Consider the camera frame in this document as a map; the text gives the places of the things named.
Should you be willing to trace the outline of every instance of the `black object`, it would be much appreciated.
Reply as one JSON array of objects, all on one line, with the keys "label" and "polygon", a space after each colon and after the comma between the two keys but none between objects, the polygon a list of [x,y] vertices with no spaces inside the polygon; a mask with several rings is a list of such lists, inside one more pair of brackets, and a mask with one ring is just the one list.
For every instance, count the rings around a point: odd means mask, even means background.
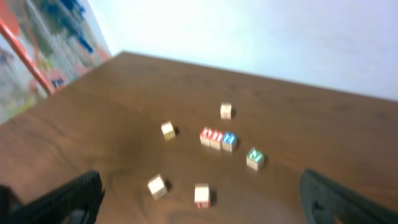
[{"label": "black object", "polygon": [[306,170],[300,179],[301,207],[308,224],[398,223],[398,214],[376,205],[321,174]]},{"label": "black object", "polygon": [[40,199],[12,211],[13,195],[0,187],[0,224],[92,224],[104,197],[100,174],[89,171]]}]

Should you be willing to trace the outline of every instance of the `wooden block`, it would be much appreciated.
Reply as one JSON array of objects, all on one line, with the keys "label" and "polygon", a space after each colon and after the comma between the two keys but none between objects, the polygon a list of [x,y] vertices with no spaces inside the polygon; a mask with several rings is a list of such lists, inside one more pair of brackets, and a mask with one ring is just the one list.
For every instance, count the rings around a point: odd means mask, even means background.
[{"label": "wooden block", "polygon": [[210,188],[208,184],[195,185],[195,205],[197,208],[210,208]]},{"label": "wooden block", "polygon": [[154,199],[159,199],[167,193],[167,187],[160,174],[149,180],[148,188]]},{"label": "wooden block", "polygon": [[170,121],[162,124],[162,132],[166,140],[175,138],[175,131]]},{"label": "wooden block", "polygon": [[223,140],[224,133],[221,131],[214,130],[210,138],[210,147],[221,150],[221,142]]},{"label": "wooden block", "polygon": [[231,103],[221,103],[221,119],[231,119],[232,105]]},{"label": "wooden block", "polygon": [[236,142],[236,136],[233,133],[227,132],[224,134],[223,142],[221,143],[221,145],[225,151],[232,152],[236,147]]},{"label": "wooden block", "polygon": [[252,148],[246,157],[246,164],[248,167],[259,170],[264,163],[265,156],[262,152]]},{"label": "wooden block", "polygon": [[205,146],[210,147],[210,137],[213,134],[213,130],[210,128],[203,128],[203,130],[200,133],[200,143],[202,143]]}]

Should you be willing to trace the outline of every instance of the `brown table top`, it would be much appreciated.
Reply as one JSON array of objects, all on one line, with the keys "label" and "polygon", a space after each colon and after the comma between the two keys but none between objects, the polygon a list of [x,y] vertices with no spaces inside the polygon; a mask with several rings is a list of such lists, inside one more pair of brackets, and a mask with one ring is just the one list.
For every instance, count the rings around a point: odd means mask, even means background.
[{"label": "brown table top", "polygon": [[[165,141],[168,120],[180,134]],[[234,153],[202,146],[204,126],[237,134]],[[304,223],[304,168],[398,211],[397,133],[398,103],[123,53],[0,126],[0,183],[30,202],[96,169],[98,223]],[[259,172],[253,146],[269,156]],[[172,184],[158,201],[156,174]],[[197,183],[216,190],[210,210]]]}]

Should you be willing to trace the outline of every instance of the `wooden table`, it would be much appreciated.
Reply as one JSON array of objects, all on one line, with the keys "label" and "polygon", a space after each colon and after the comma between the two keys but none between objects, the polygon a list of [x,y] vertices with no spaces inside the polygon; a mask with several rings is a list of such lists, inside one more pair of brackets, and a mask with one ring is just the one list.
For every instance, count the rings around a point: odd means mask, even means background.
[{"label": "wooden table", "polygon": [[[220,103],[236,108],[220,120]],[[165,141],[160,124],[178,126]],[[240,138],[233,154],[201,146],[204,126]],[[398,104],[123,53],[0,127],[0,182],[27,203],[96,169],[98,223],[304,223],[299,178],[313,168],[398,211]],[[246,168],[256,146],[269,156]],[[172,184],[155,201],[147,181]],[[194,186],[216,204],[197,210]]]}]

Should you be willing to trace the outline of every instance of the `colorful painting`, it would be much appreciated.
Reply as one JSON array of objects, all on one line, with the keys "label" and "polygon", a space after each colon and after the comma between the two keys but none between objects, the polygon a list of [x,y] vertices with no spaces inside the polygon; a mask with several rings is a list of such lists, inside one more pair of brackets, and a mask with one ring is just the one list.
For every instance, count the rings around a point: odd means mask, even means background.
[{"label": "colorful painting", "polygon": [[[0,0],[0,20],[55,89],[110,58],[106,46],[93,35],[85,12],[78,0]],[[0,123],[45,97],[37,80],[1,38]]]}]

